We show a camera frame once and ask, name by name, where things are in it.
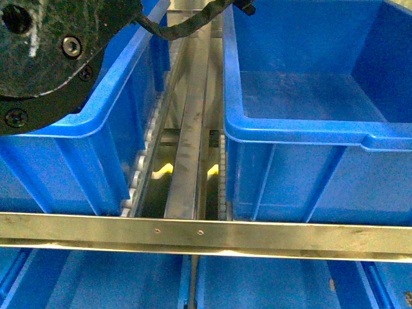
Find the black cable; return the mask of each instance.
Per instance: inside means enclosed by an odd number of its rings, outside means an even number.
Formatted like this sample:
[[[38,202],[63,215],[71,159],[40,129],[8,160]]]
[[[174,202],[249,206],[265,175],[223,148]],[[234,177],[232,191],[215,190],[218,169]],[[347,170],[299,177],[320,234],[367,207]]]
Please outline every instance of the black cable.
[[[235,1],[237,0],[215,0],[210,2],[202,11],[175,26],[161,27],[159,24],[148,19],[143,13],[139,13],[135,21],[148,32],[151,32],[162,39],[173,41],[181,37],[187,37],[210,23],[217,15],[226,10],[226,8]]]

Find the bolt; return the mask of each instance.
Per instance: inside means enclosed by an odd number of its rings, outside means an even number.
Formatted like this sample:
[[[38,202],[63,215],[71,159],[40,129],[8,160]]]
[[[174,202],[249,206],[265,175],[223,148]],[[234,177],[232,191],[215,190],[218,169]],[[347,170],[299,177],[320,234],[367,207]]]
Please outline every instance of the bolt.
[[[93,69],[88,64],[79,72],[79,77],[84,82],[88,82],[93,77]]]
[[[64,54],[70,58],[77,58],[82,53],[82,46],[75,37],[65,37],[62,47]]]
[[[24,127],[28,121],[28,113],[20,108],[13,108],[7,112],[5,116],[6,125],[14,127]]]

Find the yellow part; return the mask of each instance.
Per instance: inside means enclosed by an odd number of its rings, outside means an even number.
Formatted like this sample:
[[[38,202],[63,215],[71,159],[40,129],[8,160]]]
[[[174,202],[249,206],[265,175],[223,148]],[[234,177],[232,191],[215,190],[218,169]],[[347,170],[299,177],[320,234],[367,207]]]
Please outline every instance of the yellow part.
[[[172,174],[173,173],[173,165],[170,163],[163,166],[159,171],[152,172],[152,179],[160,179],[164,176],[164,174]],[[215,164],[212,166],[211,169],[207,171],[207,178],[209,179],[212,175],[219,175],[219,165]]]

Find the stainless steel bar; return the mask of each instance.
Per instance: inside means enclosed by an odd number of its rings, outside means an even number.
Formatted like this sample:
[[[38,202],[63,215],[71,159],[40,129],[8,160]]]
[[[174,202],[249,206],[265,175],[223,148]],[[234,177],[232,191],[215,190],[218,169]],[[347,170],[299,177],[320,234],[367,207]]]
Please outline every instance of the stainless steel bar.
[[[165,218],[196,218],[211,26],[198,33]]]
[[[411,227],[0,214],[0,247],[412,262]]]

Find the metal channel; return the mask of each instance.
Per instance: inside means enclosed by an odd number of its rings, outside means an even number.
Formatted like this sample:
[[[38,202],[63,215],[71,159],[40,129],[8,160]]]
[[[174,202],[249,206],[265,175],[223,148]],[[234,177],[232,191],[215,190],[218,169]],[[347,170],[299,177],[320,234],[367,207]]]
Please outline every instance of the metal channel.
[[[0,214],[0,247],[412,262],[411,227]]]
[[[196,219],[211,26],[198,31],[165,218]]]
[[[130,209],[126,208],[126,211],[122,214],[122,216],[125,217],[134,218],[135,216],[140,216],[143,211],[143,202],[151,178],[156,150],[158,149],[159,143],[162,139],[162,131],[164,129],[167,112],[172,100],[174,87],[179,79],[179,70],[182,66],[182,55],[187,45],[187,39],[181,39],[179,42],[174,42],[174,44],[175,47],[177,47],[175,48],[176,53],[172,53],[171,55],[172,70],[168,74],[165,81],[167,87],[162,93],[162,96],[159,98],[157,108],[153,111],[154,115],[150,121],[150,123],[155,123],[154,128],[149,128],[149,131],[145,133],[147,149],[136,158],[137,172],[135,174],[135,178],[138,179],[136,181],[133,180],[132,184],[132,189],[135,189],[136,191],[134,194],[131,194],[132,200]]]

